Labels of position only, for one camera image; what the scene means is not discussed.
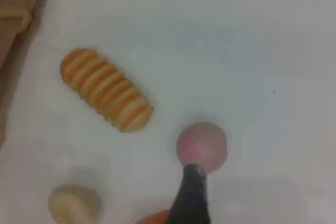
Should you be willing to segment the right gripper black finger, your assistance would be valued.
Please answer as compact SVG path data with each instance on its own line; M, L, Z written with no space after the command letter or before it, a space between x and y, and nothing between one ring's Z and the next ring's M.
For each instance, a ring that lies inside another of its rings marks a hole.
M171 224L210 224L207 202L207 175L203 168L188 164L166 219Z

